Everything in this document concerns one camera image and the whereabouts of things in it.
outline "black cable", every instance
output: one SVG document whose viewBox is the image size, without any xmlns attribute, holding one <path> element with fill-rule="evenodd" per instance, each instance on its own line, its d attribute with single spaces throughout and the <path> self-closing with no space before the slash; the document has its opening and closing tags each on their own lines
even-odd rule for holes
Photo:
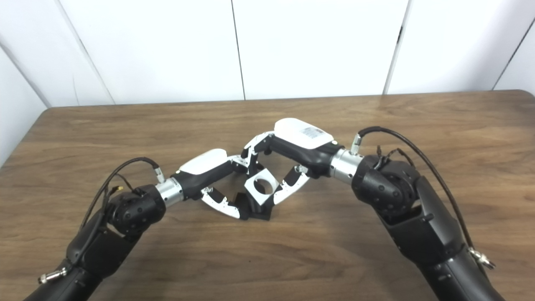
<svg viewBox="0 0 535 301">
<path fill-rule="evenodd" d="M 80 249 L 80 252 L 78 253 L 78 256 L 73 261 L 73 263 L 72 263 L 73 266 L 76 266 L 78 264 L 78 262 L 80 262 L 81 258 L 83 257 L 83 255 L 87 251 L 87 248 L 89 248 L 89 245 L 91 244 L 91 242 L 93 241 L 93 239 L 95 238 L 95 236 L 97 234 L 98 227 L 105 225 L 105 223 L 106 223 L 106 206 L 108 205 L 108 202 L 110 201 L 110 196 L 112 194 L 114 194 L 115 192 L 117 192 L 118 190 L 119 190 L 119 186 L 115 186 L 111 190 L 108 189 L 108 186 L 106 186 L 104 188 L 104 197 L 102 199 L 102 208 L 97 213 L 98 214 L 98 220 L 95 223 L 95 226 L 91 229 L 91 233 L 89 234 L 88 239 L 86 240 L 86 242 L 83 244 L 82 248 Z"/>
<path fill-rule="evenodd" d="M 93 211 L 93 208 L 95 207 L 95 205 L 97 203 L 97 200 L 100 198 L 102 192 L 104 191 L 104 188 L 107 187 L 110 184 L 110 181 L 112 180 L 112 178 L 121 169 L 123 169 L 127 165 L 132 164 L 134 162 L 138 162 L 138 161 L 143 161 L 143 162 L 151 164 L 153 169 L 159 168 L 159 165 L 154 160 L 149 159 L 147 157 L 138 157 L 138 158 L 130 159 L 130 160 L 124 162 L 123 164 L 119 165 L 117 168 L 115 168 L 115 170 L 109 175 L 109 177 L 106 179 L 106 181 L 104 181 L 104 183 L 102 184 L 100 189 L 98 189 L 97 194 L 95 195 L 93 201 L 91 201 L 91 204 L 89 205 L 89 208 L 87 209 L 87 212 L 86 212 L 85 216 L 83 217 L 82 223 L 80 224 L 80 229 L 78 230 L 78 232 L 80 232 L 82 230 L 83 226 L 86 225 L 89 217 L 91 216 L 91 212 Z"/>
<path fill-rule="evenodd" d="M 468 247 L 474 248 L 472 238 L 470 237 L 470 234 L 468 233 L 468 228 L 466 226 L 466 223 L 464 222 L 464 218 L 463 218 L 463 216 L 461 214 L 461 210 L 459 209 L 457 201 L 453 197 L 452 192 L 449 190 L 448 185 L 446 185 L 446 182 L 444 182 L 444 179 L 442 179 L 442 177 L 440 176 L 439 172 L 437 171 L 437 169 L 435 168 L 433 163 L 431 163 L 431 161 L 427 158 L 427 156 L 414 143 L 412 143 L 405 136 L 403 136 L 402 134 L 399 134 L 398 132 L 395 132 L 393 130 L 386 129 L 384 127 L 380 127 L 380 126 L 367 127 L 365 129 L 360 130 L 358 132 L 358 135 L 361 138 L 364 138 L 365 135 L 367 135 L 369 133 L 373 133 L 373 132 L 383 132 L 383 133 L 387 133 L 387 134 L 390 134 L 392 136 L 395 136 L 396 138 L 400 139 L 405 144 L 407 144 L 410 148 L 412 148 L 414 150 L 414 152 L 418 156 L 420 156 L 420 158 L 422 158 L 422 160 L 424 160 L 425 164 L 427 164 L 427 166 L 429 167 L 429 169 L 431 170 L 431 172 L 433 173 L 435 178 L 437 178 L 438 182 L 440 183 L 440 186 L 442 186 L 442 189 L 444 189 L 444 192 L 448 196 L 449 202 L 452 204 L 453 211 L 455 212 L 455 215 L 457 216 L 457 220 L 459 222 L 459 225 L 461 226 L 461 230 L 463 232 L 464 239 L 466 239 L 466 241 L 467 241 Z M 481 271 L 481 273 L 483 275 L 485 275 L 485 277 L 487 277 L 487 273 L 485 272 L 485 269 L 484 269 L 483 265 L 481 265 L 479 262 L 476 262 L 476 263 L 477 263 L 477 266 L 479 267 L 479 270 Z"/>
<path fill-rule="evenodd" d="M 128 186 L 128 188 L 133 191 L 134 189 L 132 188 L 132 185 L 130 185 L 130 183 L 128 182 L 128 180 L 121 174 L 115 174 L 117 177 L 123 179 L 123 182 L 125 182 L 126 186 Z"/>
</svg>

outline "white square part with hole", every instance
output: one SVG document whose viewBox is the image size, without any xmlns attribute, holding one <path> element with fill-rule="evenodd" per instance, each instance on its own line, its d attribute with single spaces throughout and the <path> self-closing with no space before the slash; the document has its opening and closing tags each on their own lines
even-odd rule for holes
<svg viewBox="0 0 535 301">
<path fill-rule="evenodd" d="M 271 185 L 272 193 L 265 194 L 258 191 L 255 186 L 255 181 L 258 180 L 264 180 L 268 182 Z M 254 176 L 247 179 L 247 181 L 245 181 L 245 189 L 247 189 L 247 191 L 251 194 L 251 196 L 260 206 L 263 205 L 268 200 L 268 198 L 275 193 L 275 190 L 278 186 L 279 182 L 277 181 L 277 179 L 275 179 L 275 177 L 273 177 L 273 175 L 269 172 L 267 168 L 263 169 L 261 172 L 255 174 Z"/>
</svg>

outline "black wire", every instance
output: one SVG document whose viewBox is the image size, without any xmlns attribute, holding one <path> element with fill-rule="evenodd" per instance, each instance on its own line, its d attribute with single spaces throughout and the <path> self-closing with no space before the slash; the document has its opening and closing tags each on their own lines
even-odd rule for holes
<svg viewBox="0 0 535 301">
<path fill-rule="evenodd" d="M 407 144 L 410 148 L 412 148 L 414 150 L 414 152 L 418 156 L 420 156 L 420 158 L 422 158 L 422 160 L 424 160 L 425 164 L 427 164 L 427 166 L 429 167 L 429 169 L 431 170 L 431 172 L 433 173 L 435 178 L 437 178 L 438 182 L 440 183 L 440 186 L 442 186 L 442 189 L 444 189 L 444 192 L 448 196 L 449 202 L 452 204 L 453 211 L 455 212 L 455 215 L 457 216 L 457 220 L 459 222 L 459 225 L 461 226 L 461 230 L 463 232 L 464 238 L 467 241 L 468 247 L 474 248 L 472 238 L 470 237 L 470 234 L 468 233 L 468 228 L 466 226 L 466 223 L 464 222 L 464 218 L 463 218 L 463 216 L 461 214 L 461 210 L 459 209 L 457 201 L 453 197 L 452 192 L 449 190 L 448 185 L 446 185 L 446 182 L 444 182 L 444 179 L 442 179 L 442 177 L 440 176 L 439 172 L 437 171 L 437 169 L 435 168 L 433 163 L 431 163 L 431 161 L 427 158 L 427 156 L 414 143 L 412 143 L 405 136 L 403 136 L 402 134 L 399 134 L 399 133 L 397 133 L 397 132 L 395 132 L 393 130 L 386 129 L 384 127 L 380 127 L 380 126 L 367 127 L 366 129 L 360 130 L 358 132 L 358 135 L 361 138 L 364 138 L 364 136 L 366 134 L 373 133 L 373 132 L 383 132 L 383 133 L 387 133 L 387 134 L 390 134 L 392 136 L 395 136 L 396 138 L 400 139 L 405 144 Z M 479 262 L 476 262 L 476 263 L 477 263 L 481 273 L 483 275 L 485 275 L 485 277 L 487 277 L 487 273 L 485 272 L 484 267 Z"/>
<path fill-rule="evenodd" d="M 157 169 L 159 168 L 159 165 L 152 159 L 149 159 L 147 157 L 138 157 L 138 158 L 134 158 L 134 159 L 130 159 L 128 161 L 126 161 L 125 163 L 119 165 L 117 168 L 115 168 L 115 170 L 109 175 L 109 177 L 106 179 L 106 181 L 104 181 L 104 183 L 102 184 L 102 186 L 100 187 L 100 189 L 98 189 L 98 192 L 97 194 L 95 195 L 93 201 L 91 201 L 91 204 L 89 205 L 89 208 L 87 209 L 87 212 L 85 214 L 85 216 L 83 217 L 83 220 L 82 220 L 82 223 L 80 224 L 80 229 L 78 230 L 81 231 L 82 228 L 86 225 L 89 217 L 91 216 L 91 212 L 93 211 L 93 208 L 95 208 L 95 205 L 97 203 L 97 200 L 100 198 L 100 196 L 102 195 L 102 192 L 104 191 L 104 188 L 107 187 L 109 184 L 110 184 L 110 181 L 112 180 L 112 178 L 121 170 L 123 169 L 125 166 L 129 165 L 129 164 L 132 164 L 134 162 L 138 162 L 138 161 L 143 161 L 143 162 L 146 162 L 146 163 L 149 163 L 152 165 L 152 168 L 153 169 Z"/>
<path fill-rule="evenodd" d="M 130 185 L 130 183 L 128 182 L 128 180 L 127 180 L 123 175 L 121 175 L 121 174 L 115 174 L 115 175 L 116 175 L 117 177 L 123 179 L 123 182 L 125 182 L 126 186 L 128 186 L 128 188 L 129 188 L 131 191 L 134 190 L 134 189 L 132 188 L 132 185 Z"/>
</svg>

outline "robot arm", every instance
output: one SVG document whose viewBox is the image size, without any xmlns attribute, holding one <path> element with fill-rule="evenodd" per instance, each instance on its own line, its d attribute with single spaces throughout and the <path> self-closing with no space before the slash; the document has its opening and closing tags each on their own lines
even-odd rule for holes
<svg viewBox="0 0 535 301">
<path fill-rule="evenodd" d="M 87 300 L 102 280 L 117 271 L 143 233 L 164 216 L 166 209 L 188 199 L 202 199 L 227 215 L 240 217 L 238 208 L 210 187 L 236 168 L 223 149 L 210 150 L 184 164 L 165 179 L 157 171 L 157 185 L 145 185 L 113 197 L 85 224 L 67 247 L 58 268 L 39 278 L 40 286 L 25 301 Z"/>
<path fill-rule="evenodd" d="M 491 269 L 494 265 L 467 246 L 457 220 L 411 164 L 379 155 L 361 156 L 361 136 L 345 149 L 324 131 L 292 118 L 278 121 L 274 132 L 253 141 L 256 145 L 248 144 L 244 154 L 251 149 L 273 151 L 297 161 L 309 177 L 332 177 L 350 185 L 357 199 L 375 210 L 439 300 L 504 300 L 477 263 Z"/>
</svg>

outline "wood grain surface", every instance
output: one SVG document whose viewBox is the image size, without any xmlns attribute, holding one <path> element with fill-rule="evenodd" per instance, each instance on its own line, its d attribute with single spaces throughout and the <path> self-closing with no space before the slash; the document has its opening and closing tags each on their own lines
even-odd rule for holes
<svg viewBox="0 0 535 301">
<path fill-rule="evenodd" d="M 240 153 L 284 117 L 345 145 L 371 125 L 406 135 L 436 164 L 477 248 L 498 265 L 489 272 L 497 290 L 535 300 L 535 99 L 521 91 L 49 109 L 0 170 L 0 299 L 24 299 L 60 263 L 120 163 L 148 156 L 169 175 L 212 148 Z M 408 150 L 374 134 L 362 153 L 377 144 Z M 261 162 L 279 179 L 293 166 L 277 154 Z M 142 163 L 124 175 L 134 185 L 155 183 Z M 243 182 L 229 176 L 215 187 L 232 198 Z M 91 300 L 436 298 L 371 208 L 322 178 L 276 206 L 270 222 L 234 220 L 201 201 L 171 207 Z"/>
</svg>

